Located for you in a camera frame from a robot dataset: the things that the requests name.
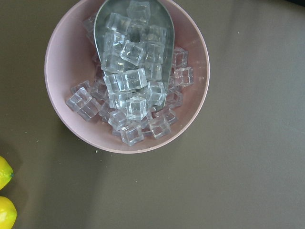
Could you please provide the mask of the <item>pink bowl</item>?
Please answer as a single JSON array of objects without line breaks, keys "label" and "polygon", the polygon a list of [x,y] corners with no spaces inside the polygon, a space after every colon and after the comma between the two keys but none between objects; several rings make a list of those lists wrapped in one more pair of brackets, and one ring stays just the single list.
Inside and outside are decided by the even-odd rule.
[{"label": "pink bowl", "polygon": [[50,101],[64,124],[81,140],[114,153],[143,153],[160,148],[181,135],[193,122],[207,95],[210,79],[208,50],[203,36],[189,14],[172,0],[164,0],[175,29],[175,45],[189,52],[188,63],[193,68],[194,83],[184,88],[183,104],[175,109],[178,120],[171,132],[159,139],[147,137],[128,146],[112,135],[111,127],[95,117],[85,121],[67,105],[71,87],[95,76],[92,57],[94,46],[86,37],[82,25],[102,5],[101,0],[81,0],[74,5],[56,26],[45,56],[45,82]]}]

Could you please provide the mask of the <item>clear ice cube in scoop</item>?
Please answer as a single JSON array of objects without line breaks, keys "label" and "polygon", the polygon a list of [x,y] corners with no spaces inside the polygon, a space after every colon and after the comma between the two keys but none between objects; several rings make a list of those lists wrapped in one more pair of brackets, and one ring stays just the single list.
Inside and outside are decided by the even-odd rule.
[{"label": "clear ice cube in scoop", "polygon": [[120,51],[120,57],[135,66],[139,66],[143,56],[143,45],[141,43],[131,42],[130,40],[125,41],[123,49]]}]

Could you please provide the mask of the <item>metal ice scoop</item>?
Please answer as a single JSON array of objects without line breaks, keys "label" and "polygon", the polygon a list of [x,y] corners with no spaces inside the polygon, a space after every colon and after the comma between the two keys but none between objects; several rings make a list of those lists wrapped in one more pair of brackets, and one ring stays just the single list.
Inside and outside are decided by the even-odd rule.
[{"label": "metal ice scoop", "polygon": [[[160,110],[168,94],[174,50],[174,26],[158,0],[108,0],[99,8],[93,27],[95,46],[112,102],[141,97]],[[139,66],[120,57],[126,40],[141,43]]]}]

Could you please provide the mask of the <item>whole yellow lemon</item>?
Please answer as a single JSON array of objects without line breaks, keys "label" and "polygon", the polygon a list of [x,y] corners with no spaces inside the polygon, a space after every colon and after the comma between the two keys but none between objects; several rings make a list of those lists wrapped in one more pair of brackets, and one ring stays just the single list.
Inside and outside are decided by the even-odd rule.
[{"label": "whole yellow lemon", "polygon": [[14,172],[5,158],[0,157],[0,188],[3,189],[13,178]]},{"label": "whole yellow lemon", "polygon": [[7,197],[0,197],[0,228],[11,229],[17,218],[17,210]]}]

